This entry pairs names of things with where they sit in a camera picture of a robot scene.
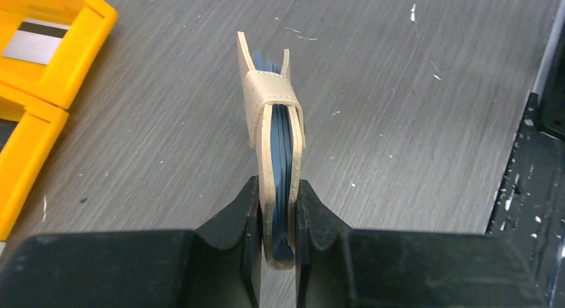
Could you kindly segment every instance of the leather wallet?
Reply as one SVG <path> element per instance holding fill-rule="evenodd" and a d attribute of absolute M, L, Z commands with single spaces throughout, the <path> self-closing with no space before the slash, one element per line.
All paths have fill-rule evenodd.
<path fill-rule="evenodd" d="M 255 62 L 243 32 L 237 51 L 250 145 L 259 164 L 259 199 L 263 213 L 263 248 L 271 269 L 294 265 L 294 212 L 306 147 L 302 107 L 290 84 L 289 50 L 282 65 Z"/>

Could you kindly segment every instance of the leather band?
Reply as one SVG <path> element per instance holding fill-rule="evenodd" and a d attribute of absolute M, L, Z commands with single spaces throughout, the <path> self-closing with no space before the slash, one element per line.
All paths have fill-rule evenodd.
<path fill-rule="evenodd" d="M 270 268 L 276 270 L 292 269 L 294 260 L 276 260 L 273 257 L 273 211 L 277 202 L 273 159 L 271 152 L 271 124 L 273 105 L 288 108 L 292 143 L 292 171 L 288 194 L 288 243 L 294 245 L 294 213 L 300 181 L 302 150 L 305 148 L 304 118 L 302 107 L 290 84 L 289 51 L 284 50 L 281 73 L 259 71 L 253 60 L 243 32 L 238 32 L 238 59 L 241 84 L 245 99 L 245 113 L 250 145 L 257 151 L 259 166 L 259 199 L 263 212 L 263 248 Z"/>

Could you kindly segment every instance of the clamp jaw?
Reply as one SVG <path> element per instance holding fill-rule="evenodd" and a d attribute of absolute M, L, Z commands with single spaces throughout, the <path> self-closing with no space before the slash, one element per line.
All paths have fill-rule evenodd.
<path fill-rule="evenodd" d="M 259 180 L 196 230 L 40 235 L 0 273 L 2 307 L 259 307 Z M 352 229 L 301 180 L 296 307 L 543 307 L 507 239 Z"/>

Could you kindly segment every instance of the beige leather wallet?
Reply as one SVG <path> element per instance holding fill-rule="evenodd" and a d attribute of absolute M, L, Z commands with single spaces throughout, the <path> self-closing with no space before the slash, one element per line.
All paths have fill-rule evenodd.
<path fill-rule="evenodd" d="M 263 248 L 265 250 L 265 259 L 272 269 L 291 269 L 294 265 L 294 259 L 282 258 L 280 255 L 277 255 L 277 243 L 279 240 L 274 240 L 274 236 L 276 239 L 277 236 L 281 235 L 281 232 L 277 230 L 280 229 L 277 219 L 273 220 L 273 214 L 277 206 L 277 187 L 275 185 L 276 175 L 273 171 L 273 154 L 271 151 L 273 108 L 275 105 L 284 105 L 288 109 L 288 124 L 290 125 L 288 135 L 290 136 L 289 142 L 292 147 L 290 149 L 292 165 L 289 167 L 291 171 L 287 175 L 290 180 L 285 182 L 288 185 L 286 190 L 288 191 L 288 203 L 279 204 L 279 207 L 287 205 L 285 217 L 288 220 L 288 230 L 284 232 L 284 235 L 288 237 L 288 245 L 294 249 L 294 212 L 300 180 L 302 150 L 306 147 L 306 139 L 304 137 L 302 107 L 298 100 L 296 100 L 296 95 L 290 84 L 289 51 L 288 49 L 284 50 L 281 73 L 255 69 L 255 64 L 249 53 L 243 32 L 237 33 L 237 51 L 250 145 L 257 151 L 257 161 L 259 164 L 259 198 L 263 213 Z"/>

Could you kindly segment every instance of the gray table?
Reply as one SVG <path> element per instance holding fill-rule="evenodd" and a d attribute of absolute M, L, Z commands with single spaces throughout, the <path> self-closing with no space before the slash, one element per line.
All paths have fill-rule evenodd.
<path fill-rule="evenodd" d="M 107 1 L 121 18 L 7 252 L 34 233 L 194 228 L 225 206 L 257 173 L 238 30 L 290 48 L 303 178 L 330 209 L 355 227 L 482 233 L 559 2 Z M 264 268 L 264 307 L 292 307 L 291 275 Z"/>

